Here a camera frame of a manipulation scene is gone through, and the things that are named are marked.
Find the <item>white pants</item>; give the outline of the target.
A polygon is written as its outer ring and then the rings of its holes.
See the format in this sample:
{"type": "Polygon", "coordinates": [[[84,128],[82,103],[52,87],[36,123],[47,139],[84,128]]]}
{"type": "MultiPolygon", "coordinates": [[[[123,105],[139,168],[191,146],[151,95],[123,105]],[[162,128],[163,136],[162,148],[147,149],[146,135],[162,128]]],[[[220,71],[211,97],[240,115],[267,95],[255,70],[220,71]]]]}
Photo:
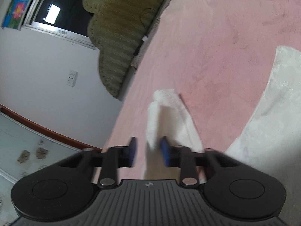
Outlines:
{"type": "MultiPolygon", "coordinates": [[[[148,108],[145,150],[146,179],[174,179],[176,168],[164,165],[159,140],[201,151],[203,144],[191,115],[172,89],[159,89],[148,108]]],[[[300,182],[300,51],[276,49],[274,64],[261,99],[226,154],[275,176],[282,183],[300,182]]]]}

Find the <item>glass wardrobe door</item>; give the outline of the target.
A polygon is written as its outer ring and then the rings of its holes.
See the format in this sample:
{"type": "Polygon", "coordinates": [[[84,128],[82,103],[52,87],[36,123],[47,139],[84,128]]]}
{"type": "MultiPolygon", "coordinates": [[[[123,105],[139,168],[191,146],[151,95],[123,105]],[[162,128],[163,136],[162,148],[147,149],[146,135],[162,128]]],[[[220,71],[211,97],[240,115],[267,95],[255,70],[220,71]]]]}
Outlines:
{"type": "Polygon", "coordinates": [[[10,193],[20,179],[79,150],[35,132],[1,113],[1,225],[17,218],[10,193]]]}

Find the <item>pink bed blanket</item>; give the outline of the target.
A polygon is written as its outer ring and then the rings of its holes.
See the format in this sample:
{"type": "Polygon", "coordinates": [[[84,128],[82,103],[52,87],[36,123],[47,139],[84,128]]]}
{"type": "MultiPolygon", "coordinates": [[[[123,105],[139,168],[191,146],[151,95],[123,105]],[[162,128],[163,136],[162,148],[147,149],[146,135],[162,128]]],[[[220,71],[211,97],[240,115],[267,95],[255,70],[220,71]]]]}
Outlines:
{"type": "Polygon", "coordinates": [[[300,49],[300,0],[172,0],[107,142],[138,140],[135,165],[120,178],[143,177],[147,110],[158,89],[174,89],[203,145],[225,151],[255,110],[279,45],[300,49]]]}

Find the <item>dark window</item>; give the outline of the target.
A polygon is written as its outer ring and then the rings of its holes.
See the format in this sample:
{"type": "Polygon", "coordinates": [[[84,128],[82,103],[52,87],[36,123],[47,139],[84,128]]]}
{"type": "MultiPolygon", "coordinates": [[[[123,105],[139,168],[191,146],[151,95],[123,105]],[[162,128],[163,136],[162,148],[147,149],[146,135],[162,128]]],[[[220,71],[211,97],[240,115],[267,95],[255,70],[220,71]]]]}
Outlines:
{"type": "Polygon", "coordinates": [[[31,0],[23,26],[94,49],[87,34],[92,16],[83,0],[31,0]]]}

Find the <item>olive green headboard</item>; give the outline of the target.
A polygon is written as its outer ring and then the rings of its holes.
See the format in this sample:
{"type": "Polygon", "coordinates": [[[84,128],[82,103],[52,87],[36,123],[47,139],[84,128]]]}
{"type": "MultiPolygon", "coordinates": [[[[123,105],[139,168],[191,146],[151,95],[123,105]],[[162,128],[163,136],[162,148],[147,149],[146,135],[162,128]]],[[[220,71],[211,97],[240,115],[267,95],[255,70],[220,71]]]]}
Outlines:
{"type": "Polygon", "coordinates": [[[114,98],[125,80],[135,52],[141,46],[164,0],[83,0],[93,14],[88,37],[99,49],[98,72],[114,98]]]}

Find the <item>white wall switch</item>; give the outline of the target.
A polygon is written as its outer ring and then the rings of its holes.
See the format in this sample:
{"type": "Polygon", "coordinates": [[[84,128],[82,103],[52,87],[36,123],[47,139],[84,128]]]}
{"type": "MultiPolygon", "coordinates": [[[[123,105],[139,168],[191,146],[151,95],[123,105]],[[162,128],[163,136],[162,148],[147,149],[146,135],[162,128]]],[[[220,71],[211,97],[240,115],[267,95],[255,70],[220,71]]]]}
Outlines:
{"type": "Polygon", "coordinates": [[[67,79],[67,85],[71,87],[75,87],[77,77],[78,77],[78,72],[75,70],[70,70],[67,79]]]}

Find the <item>colourful floral wall picture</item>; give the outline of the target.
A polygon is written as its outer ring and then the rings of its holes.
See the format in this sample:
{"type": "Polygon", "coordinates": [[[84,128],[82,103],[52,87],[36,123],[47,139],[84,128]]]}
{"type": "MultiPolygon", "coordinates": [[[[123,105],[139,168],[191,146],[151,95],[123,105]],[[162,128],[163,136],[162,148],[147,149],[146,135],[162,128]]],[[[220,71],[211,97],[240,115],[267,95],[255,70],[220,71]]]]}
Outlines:
{"type": "Polygon", "coordinates": [[[19,30],[31,0],[11,0],[2,27],[19,30]]]}

